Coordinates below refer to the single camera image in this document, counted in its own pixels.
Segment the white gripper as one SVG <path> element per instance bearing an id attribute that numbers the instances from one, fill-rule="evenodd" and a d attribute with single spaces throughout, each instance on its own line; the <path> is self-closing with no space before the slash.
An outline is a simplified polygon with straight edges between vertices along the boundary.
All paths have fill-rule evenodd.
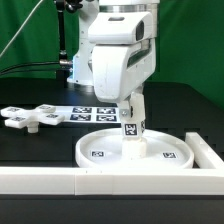
<path id="1" fill-rule="evenodd" d="M 154 73 L 155 67 L 154 39 L 133 45 L 96 45 L 92 52 L 96 97 L 101 102 L 122 101 L 119 113 L 122 117 L 130 117 L 130 102 L 125 99 Z"/>

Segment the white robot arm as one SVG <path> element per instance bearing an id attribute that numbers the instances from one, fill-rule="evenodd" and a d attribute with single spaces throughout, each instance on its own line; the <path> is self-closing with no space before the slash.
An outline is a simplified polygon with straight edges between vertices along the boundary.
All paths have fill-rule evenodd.
<path id="1" fill-rule="evenodd" d="M 84 0 L 79 14 L 79 50 L 68 81 L 117 104 L 123 118 L 143 108 L 137 90 L 155 71 L 159 3 Z"/>

